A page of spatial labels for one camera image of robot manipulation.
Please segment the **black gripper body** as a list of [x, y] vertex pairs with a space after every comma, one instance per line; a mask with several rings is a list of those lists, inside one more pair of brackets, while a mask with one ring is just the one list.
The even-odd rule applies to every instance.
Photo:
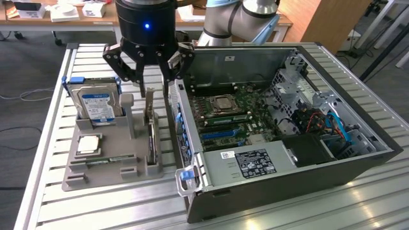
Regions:
[[133, 60], [144, 58], [146, 65], [158, 64], [157, 52], [169, 59], [176, 52], [176, 2], [156, 0], [146, 5], [140, 0], [117, 0], [116, 10], [122, 52]]

